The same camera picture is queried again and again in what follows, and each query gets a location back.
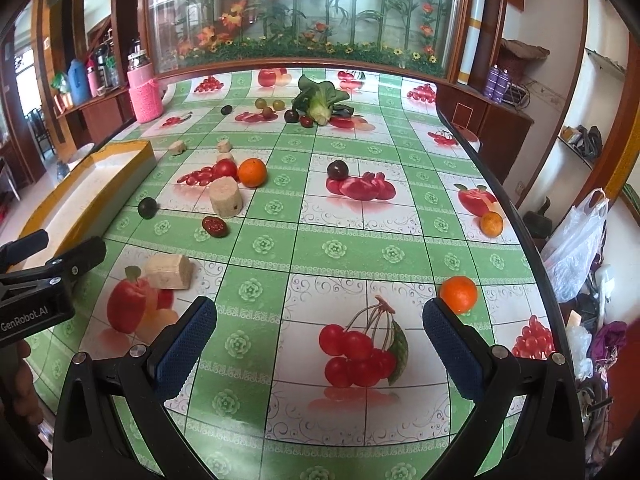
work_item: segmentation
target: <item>bolt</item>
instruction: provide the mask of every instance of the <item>bolt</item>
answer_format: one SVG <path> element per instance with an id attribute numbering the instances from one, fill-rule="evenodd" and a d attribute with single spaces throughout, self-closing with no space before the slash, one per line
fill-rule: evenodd
<path id="1" fill-rule="evenodd" d="M 84 352 L 78 352 L 76 355 L 73 356 L 71 361 L 73 362 L 73 364 L 79 365 L 81 363 L 84 363 L 85 359 L 86 359 L 86 354 Z"/>
<path id="2" fill-rule="evenodd" d="M 566 362 L 566 359 L 560 352 L 554 352 L 553 354 L 551 354 L 551 359 L 557 365 L 563 365 Z"/>
<path id="3" fill-rule="evenodd" d="M 502 345 L 494 345 L 491 347 L 491 353 L 498 359 L 504 359 L 509 356 L 509 351 Z"/>
<path id="4" fill-rule="evenodd" d="M 146 346 L 144 345 L 133 345 L 129 349 L 129 355 L 131 357 L 140 357 L 143 356 L 146 352 Z"/>

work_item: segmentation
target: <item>tangerine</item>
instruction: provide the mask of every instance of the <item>tangerine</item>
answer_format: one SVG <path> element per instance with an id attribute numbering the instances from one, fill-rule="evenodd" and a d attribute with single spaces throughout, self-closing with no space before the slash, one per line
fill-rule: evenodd
<path id="1" fill-rule="evenodd" d="M 478 300 L 476 284 L 466 276 L 453 276 L 440 285 L 438 296 L 456 314 L 464 314 L 473 308 Z"/>
<path id="2" fill-rule="evenodd" d="M 238 179 L 247 187 L 258 187 L 267 180 L 267 167 L 259 158 L 248 158 L 238 168 Z"/>
<path id="3" fill-rule="evenodd" d="M 495 211 L 489 211 L 482 215 L 480 219 L 480 230 L 489 238 L 500 236 L 504 229 L 504 220 Z"/>

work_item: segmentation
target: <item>blue kettle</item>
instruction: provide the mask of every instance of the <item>blue kettle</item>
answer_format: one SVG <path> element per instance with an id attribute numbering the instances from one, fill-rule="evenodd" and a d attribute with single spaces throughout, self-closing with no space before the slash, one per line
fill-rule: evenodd
<path id="1" fill-rule="evenodd" d="M 71 62 L 68 80 L 74 106 L 79 106 L 91 99 L 91 90 L 89 89 L 89 79 L 86 75 L 86 68 L 84 63 L 79 59 Z"/>

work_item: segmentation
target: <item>blue gripper pad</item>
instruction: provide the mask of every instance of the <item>blue gripper pad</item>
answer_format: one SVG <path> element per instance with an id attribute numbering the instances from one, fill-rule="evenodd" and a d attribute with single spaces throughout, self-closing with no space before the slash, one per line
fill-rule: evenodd
<path id="1" fill-rule="evenodd" d="M 429 300 L 424 305 L 422 310 L 424 331 L 460 395 L 473 402 L 479 402 L 484 397 L 482 367 L 449 319 L 439 309 L 436 301 L 441 300 Z"/>
<path id="2" fill-rule="evenodd" d="M 195 313 L 190 316 L 174 343 L 156 365 L 153 388 L 156 397 L 162 402 L 178 396 L 184 381 L 187 380 L 193 365 L 216 328 L 216 307 L 209 298 L 196 298 L 184 316 L 190 313 L 197 301 L 201 301 L 200 306 L 196 306 Z"/>

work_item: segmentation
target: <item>finger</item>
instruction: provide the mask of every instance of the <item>finger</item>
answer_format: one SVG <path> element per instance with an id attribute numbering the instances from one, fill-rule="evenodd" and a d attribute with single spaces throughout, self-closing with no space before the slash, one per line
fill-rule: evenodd
<path id="1" fill-rule="evenodd" d="M 18 416 L 33 415 L 33 413 L 36 413 L 39 408 L 38 396 L 35 392 L 26 397 L 19 397 L 14 400 L 14 410 Z"/>
<path id="2" fill-rule="evenodd" d="M 25 361 L 21 361 L 15 375 L 15 391 L 20 397 L 26 397 L 33 391 L 33 375 Z"/>
<path id="3" fill-rule="evenodd" d="M 24 339 L 20 339 L 20 341 L 16 343 L 16 346 L 18 349 L 18 357 L 20 359 L 26 359 L 31 355 L 31 346 Z"/>
<path id="4" fill-rule="evenodd" d="M 40 407 L 38 407 L 36 412 L 31 413 L 31 415 L 27 417 L 27 422 L 32 426 L 37 426 L 43 420 L 44 420 L 44 413 L 42 413 L 42 409 Z"/>

